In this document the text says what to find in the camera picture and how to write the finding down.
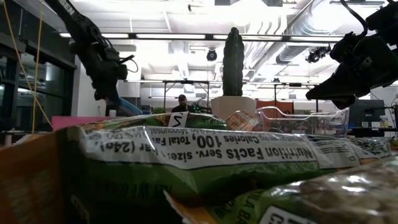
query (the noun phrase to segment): nutrition facts label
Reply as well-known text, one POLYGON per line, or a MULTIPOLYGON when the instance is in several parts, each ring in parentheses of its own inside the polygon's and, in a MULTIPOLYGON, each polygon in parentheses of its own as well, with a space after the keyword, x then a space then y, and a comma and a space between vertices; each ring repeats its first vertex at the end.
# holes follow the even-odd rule
POLYGON ((358 166, 362 149, 344 138, 207 129, 130 127, 81 132, 83 153, 106 162, 165 164, 179 169, 255 163, 358 166))

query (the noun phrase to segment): white pot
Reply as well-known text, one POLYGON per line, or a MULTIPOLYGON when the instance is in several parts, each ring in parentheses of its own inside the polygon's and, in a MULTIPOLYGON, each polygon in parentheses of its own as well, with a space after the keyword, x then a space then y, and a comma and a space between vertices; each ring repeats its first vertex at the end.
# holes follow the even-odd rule
POLYGON ((255 115, 257 101, 244 96, 219 96, 211 100, 211 110, 226 120, 235 111, 246 111, 255 115))

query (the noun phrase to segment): green snack bag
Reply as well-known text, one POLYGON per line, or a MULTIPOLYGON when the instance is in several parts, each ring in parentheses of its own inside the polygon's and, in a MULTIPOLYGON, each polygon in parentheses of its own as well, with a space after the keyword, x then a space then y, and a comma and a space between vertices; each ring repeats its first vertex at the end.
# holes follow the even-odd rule
POLYGON ((171 206, 190 223, 335 224, 397 223, 398 157, 294 182, 254 190, 223 206, 190 208, 165 192, 171 206))
POLYGON ((140 115, 127 118, 107 119, 80 125, 84 130, 128 128, 133 126, 227 130, 226 123, 216 116, 189 112, 140 115))
POLYGON ((390 154, 329 136, 209 129, 74 127, 59 137, 64 197, 93 223, 164 221, 175 213, 163 190, 190 207, 220 205, 390 154))

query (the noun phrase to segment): cactus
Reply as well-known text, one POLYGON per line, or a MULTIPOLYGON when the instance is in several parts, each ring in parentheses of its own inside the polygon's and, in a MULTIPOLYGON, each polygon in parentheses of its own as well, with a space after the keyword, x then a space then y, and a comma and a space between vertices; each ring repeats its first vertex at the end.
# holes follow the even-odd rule
POLYGON ((224 96, 242 96, 244 45, 236 27, 225 41, 223 59, 224 96))

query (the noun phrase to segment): person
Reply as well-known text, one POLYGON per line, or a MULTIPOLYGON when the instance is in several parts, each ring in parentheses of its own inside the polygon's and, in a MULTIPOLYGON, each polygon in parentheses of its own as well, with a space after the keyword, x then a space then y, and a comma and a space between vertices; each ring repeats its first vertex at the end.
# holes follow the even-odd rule
POLYGON ((179 105, 172 109, 172 113, 176 112, 192 112, 193 107, 187 104, 187 97, 183 94, 178 96, 179 105))

